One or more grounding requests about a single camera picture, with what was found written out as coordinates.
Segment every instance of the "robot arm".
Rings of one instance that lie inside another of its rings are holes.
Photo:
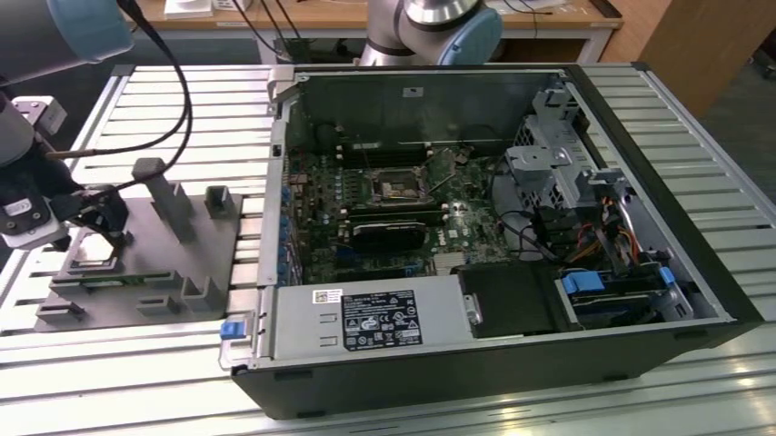
[[[0,2],[0,87],[82,64],[96,64],[132,47],[132,35],[111,0]],[[83,187],[31,121],[0,91],[0,233],[11,248],[54,243],[67,248],[64,220],[91,218],[71,203]]]
[[[484,64],[498,45],[502,21],[481,0],[369,2],[361,65]]]

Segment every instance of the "slotted metal worktable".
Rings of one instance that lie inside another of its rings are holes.
[[[609,435],[776,432],[776,213],[719,145],[649,73],[585,68],[723,262],[768,320],[713,350],[680,356],[641,378],[307,421],[273,421],[218,365],[221,322],[34,333],[35,310],[63,256],[15,253],[0,276],[0,433],[143,436],[206,434]],[[267,66],[186,68],[195,104],[189,151],[169,172],[187,193],[226,184],[247,196],[234,256],[230,310],[255,294],[271,118]],[[179,117],[169,67],[115,76],[75,147],[155,138]],[[605,147],[595,136],[600,147]],[[84,159],[82,183],[130,179],[140,156],[169,159],[179,135],[154,149]],[[612,165],[608,150],[601,153]],[[146,195],[144,187],[127,192]]]

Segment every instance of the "circuit board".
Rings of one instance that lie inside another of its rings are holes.
[[[400,168],[346,169],[330,155],[297,154],[289,170],[305,284],[436,275],[433,259],[445,253],[460,253],[465,263],[509,258],[485,196],[493,159],[468,159],[465,147],[437,147],[425,162]],[[406,207],[422,210],[406,212]],[[360,253],[349,241],[358,220],[381,225],[422,221],[422,244],[413,250]]]

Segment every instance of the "power supply label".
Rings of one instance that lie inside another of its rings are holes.
[[[342,295],[342,332],[350,352],[422,344],[414,291]]]

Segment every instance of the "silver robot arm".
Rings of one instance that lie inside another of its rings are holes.
[[[374,0],[360,65],[484,64],[502,30],[481,0]]]

